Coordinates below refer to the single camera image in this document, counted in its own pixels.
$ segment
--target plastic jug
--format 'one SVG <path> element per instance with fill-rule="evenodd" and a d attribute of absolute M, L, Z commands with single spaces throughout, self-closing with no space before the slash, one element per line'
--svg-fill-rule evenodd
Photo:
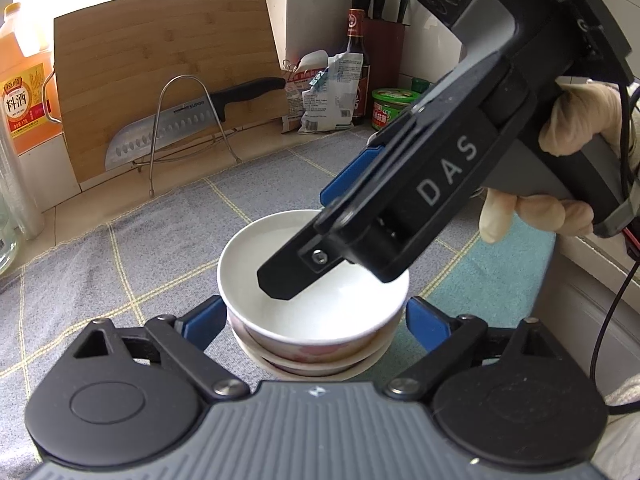
<path fill-rule="evenodd" d="M 62 126 L 44 114 L 42 85 L 53 70 L 53 52 L 44 31 L 20 3 L 4 8 L 0 27 L 0 94 L 18 154 L 55 137 Z M 55 78 L 47 84 L 47 109 L 60 117 Z"/>

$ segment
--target gray ribbed surface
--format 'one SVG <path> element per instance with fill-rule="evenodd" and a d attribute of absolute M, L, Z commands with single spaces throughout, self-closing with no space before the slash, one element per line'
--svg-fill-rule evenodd
<path fill-rule="evenodd" d="M 313 396 L 316 387 L 325 393 Z M 45 465 L 30 480 L 602 480 L 590 465 L 540 475 L 470 464 L 418 404 L 394 402 L 369 383 L 263 383 L 222 403 L 182 447 L 119 473 Z"/>

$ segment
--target green jar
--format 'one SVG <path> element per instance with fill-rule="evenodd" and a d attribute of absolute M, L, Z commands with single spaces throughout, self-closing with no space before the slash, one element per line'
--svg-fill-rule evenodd
<path fill-rule="evenodd" d="M 374 129 L 380 130 L 393 121 L 406 106 L 420 97 L 420 94 L 403 88 L 381 88 L 374 90 L 372 97 L 371 125 Z"/>
<path fill-rule="evenodd" d="M 426 79 L 420 79 L 419 77 L 414 77 L 413 79 L 411 79 L 411 90 L 413 90 L 414 92 L 418 92 L 418 94 L 425 93 L 430 86 L 431 83 L 429 83 Z"/>

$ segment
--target cleaver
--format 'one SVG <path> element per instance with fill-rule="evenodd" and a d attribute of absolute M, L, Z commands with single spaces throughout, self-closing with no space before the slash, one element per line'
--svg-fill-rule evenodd
<path fill-rule="evenodd" d="M 272 90 L 282 90 L 285 84 L 286 81 L 281 77 L 262 77 L 212 92 L 209 95 L 216 107 L 220 122 L 224 123 L 225 105 L 228 103 L 249 101 Z M 104 157 L 105 170 L 112 170 L 151 153 L 154 118 L 155 114 L 149 115 L 128 124 L 115 134 Z M 216 118 L 204 96 L 167 108 L 160 112 L 158 119 L 156 150 L 197 134 L 215 124 Z"/>

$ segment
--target gloved hand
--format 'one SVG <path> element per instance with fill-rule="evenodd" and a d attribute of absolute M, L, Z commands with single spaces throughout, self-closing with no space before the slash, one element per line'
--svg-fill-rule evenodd
<path fill-rule="evenodd" d="M 550 119 L 540 131 L 540 147 L 555 156 L 578 152 L 595 134 L 602 134 L 620 157 L 622 112 L 617 89 L 602 83 L 561 85 Z M 640 165 L 640 114 L 632 110 L 629 163 Z M 488 243 L 500 241 L 509 231 L 513 212 L 542 231 L 578 236 L 593 232 L 593 210 L 585 202 L 560 201 L 547 195 L 517 197 L 488 189 L 480 215 L 480 235 Z"/>

